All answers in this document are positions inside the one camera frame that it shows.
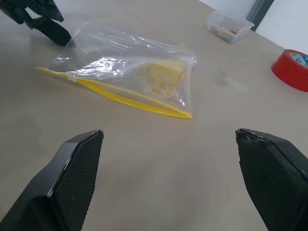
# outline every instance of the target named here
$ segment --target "gray table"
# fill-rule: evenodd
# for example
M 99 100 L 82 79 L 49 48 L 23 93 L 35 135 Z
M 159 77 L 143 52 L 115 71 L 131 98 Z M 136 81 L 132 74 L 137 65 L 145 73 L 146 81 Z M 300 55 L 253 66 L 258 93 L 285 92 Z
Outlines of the gray table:
M 60 48 L 0 14 L 0 218 L 65 140 L 105 139 L 86 231 L 265 231 L 245 189 L 234 131 L 250 128 L 308 153 L 308 94 L 275 77 L 283 48 L 251 32 L 228 44 L 197 0 L 59 1 L 64 26 L 124 29 L 198 55 L 193 119 L 151 114 L 37 72 Z

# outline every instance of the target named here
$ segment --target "clear plastic bag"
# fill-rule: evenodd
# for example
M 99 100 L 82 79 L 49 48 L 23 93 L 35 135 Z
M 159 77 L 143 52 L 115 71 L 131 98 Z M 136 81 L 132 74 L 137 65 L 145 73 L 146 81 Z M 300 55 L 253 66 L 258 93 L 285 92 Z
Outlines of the clear plastic bag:
M 126 105 L 192 118 L 190 75 L 195 63 L 185 48 L 83 24 L 52 64 L 38 69 Z

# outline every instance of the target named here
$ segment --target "white wall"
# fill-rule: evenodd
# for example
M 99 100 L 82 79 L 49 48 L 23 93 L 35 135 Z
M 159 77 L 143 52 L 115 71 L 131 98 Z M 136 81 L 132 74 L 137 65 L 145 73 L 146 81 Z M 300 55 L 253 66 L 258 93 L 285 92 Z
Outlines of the white wall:
M 308 0 L 275 0 L 256 32 L 308 54 Z
M 229 10 L 246 18 L 256 0 L 200 0 L 215 10 Z

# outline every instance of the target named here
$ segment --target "ziplock bag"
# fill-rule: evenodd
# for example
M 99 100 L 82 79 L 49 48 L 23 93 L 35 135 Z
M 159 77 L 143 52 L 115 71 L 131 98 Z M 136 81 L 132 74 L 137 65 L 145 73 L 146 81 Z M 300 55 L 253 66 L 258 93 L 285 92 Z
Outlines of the ziplock bag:
M 192 118 L 190 76 L 195 63 L 185 48 L 83 24 L 52 64 L 38 69 L 135 108 Z

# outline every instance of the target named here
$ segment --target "robotic claw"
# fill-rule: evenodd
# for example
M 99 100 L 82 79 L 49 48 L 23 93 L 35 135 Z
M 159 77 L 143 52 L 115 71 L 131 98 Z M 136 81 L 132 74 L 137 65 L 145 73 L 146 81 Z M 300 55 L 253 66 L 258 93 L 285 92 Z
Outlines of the robotic claw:
M 64 20 L 53 0 L 0 0 L 0 9 L 18 24 L 39 30 L 58 45 L 66 46 L 72 38 L 53 21 Z

